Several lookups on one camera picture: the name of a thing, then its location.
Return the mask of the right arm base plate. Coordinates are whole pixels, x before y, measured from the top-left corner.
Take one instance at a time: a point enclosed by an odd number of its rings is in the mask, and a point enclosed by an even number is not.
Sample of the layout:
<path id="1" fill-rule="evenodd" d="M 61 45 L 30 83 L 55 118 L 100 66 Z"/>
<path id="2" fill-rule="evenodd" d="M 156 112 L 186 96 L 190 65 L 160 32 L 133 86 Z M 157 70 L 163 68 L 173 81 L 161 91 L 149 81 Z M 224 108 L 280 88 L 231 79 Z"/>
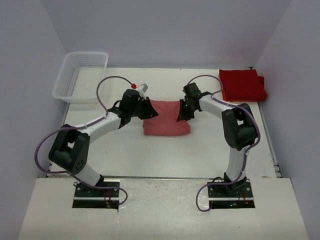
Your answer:
<path id="1" fill-rule="evenodd" d="M 211 185 L 207 187 L 209 208 L 216 209 L 254 209 L 255 202 L 251 182 L 229 190 L 230 185 Z"/>

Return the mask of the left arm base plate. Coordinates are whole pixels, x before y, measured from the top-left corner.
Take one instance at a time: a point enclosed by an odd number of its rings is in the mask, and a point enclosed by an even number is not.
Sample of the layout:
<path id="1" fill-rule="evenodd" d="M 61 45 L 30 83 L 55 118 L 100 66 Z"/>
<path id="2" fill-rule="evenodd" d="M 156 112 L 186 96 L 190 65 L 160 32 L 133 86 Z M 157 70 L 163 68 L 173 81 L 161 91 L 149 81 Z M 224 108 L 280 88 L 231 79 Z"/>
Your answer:
<path id="1" fill-rule="evenodd" d="M 110 189 L 96 189 L 74 182 L 75 187 L 72 208 L 74 209 L 119 209 L 119 180 L 106 180 L 102 187 Z"/>

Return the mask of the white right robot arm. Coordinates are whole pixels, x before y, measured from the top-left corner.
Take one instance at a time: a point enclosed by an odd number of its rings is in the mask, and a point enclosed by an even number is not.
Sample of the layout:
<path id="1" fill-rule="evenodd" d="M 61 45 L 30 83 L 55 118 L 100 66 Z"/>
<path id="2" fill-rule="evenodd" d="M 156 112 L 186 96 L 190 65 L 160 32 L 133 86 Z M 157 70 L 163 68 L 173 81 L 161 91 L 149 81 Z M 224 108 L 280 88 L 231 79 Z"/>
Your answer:
<path id="1" fill-rule="evenodd" d="M 208 91 L 201 92 L 196 83 L 183 87 L 185 96 L 179 100 L 177 121 L 189 121 L 195 112 L 207 112 L 222 120 L 224 139 L 230 147 L 224 173 L 223 191 L 233 197 L 246 183 L 246 163 L 249 151 L 260 140 L 260 131 L 248 104 L 232 104 L 219 100 Z"/>

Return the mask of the pink t shirt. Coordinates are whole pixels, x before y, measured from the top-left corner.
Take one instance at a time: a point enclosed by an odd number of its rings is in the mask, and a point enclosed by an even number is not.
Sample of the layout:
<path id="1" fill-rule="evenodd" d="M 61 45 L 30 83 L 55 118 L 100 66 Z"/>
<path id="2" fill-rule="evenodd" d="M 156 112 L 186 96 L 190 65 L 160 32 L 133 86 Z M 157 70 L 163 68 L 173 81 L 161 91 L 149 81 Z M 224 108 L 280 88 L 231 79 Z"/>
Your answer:
<path id="1" fill-rule="evenodd" d="M 143 121 L 145 136 L 180 137 L 191 133 L 191 127 L 185 120 L 177 121 L 180 111 L 179 100 L 150 102 L 158 116 Z"/>

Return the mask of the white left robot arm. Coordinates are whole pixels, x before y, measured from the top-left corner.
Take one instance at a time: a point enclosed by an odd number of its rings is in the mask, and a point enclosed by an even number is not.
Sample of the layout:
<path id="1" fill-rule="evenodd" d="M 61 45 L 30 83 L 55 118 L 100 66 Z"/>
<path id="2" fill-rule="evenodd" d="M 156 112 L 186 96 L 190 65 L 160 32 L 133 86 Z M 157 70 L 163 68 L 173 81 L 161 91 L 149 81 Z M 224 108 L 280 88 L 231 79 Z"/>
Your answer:
<path id="1" fill-rule="evenodd" d="M 101 195 L 104 190 L 103 177 L 87 163 L 90 144 L 112 131 L 121 129 L 132 118 L 146 120 L 157 117 L 158 113 L 146 96 L 146 91 L 146 84 L 127 89 L 119 106 L 112 107 L 101 117 L 83 125 L 62 126 L 48 158 L 85 185 L 92 196 Z"/>

